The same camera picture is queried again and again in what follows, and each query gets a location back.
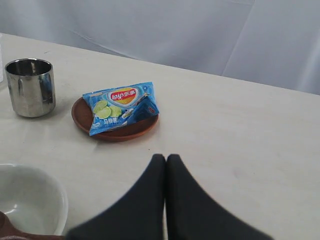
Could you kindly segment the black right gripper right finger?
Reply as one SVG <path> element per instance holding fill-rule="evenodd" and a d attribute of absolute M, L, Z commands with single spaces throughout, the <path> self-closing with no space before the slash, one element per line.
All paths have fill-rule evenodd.
<path fill-rule="evenodd" d="M 170 240 L 270 240 L 212 199 L 178 154 L 166 161 L 165 209 Z"/>

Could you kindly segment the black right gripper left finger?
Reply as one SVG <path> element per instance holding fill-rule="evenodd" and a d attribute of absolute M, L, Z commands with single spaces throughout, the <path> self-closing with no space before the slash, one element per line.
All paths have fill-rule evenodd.
<path fill-rule="evenodd" d="M 140 178 L 116 203 L 72 228 L 67 240 L 162 240 L 166 160 L 154 154 Z"/>

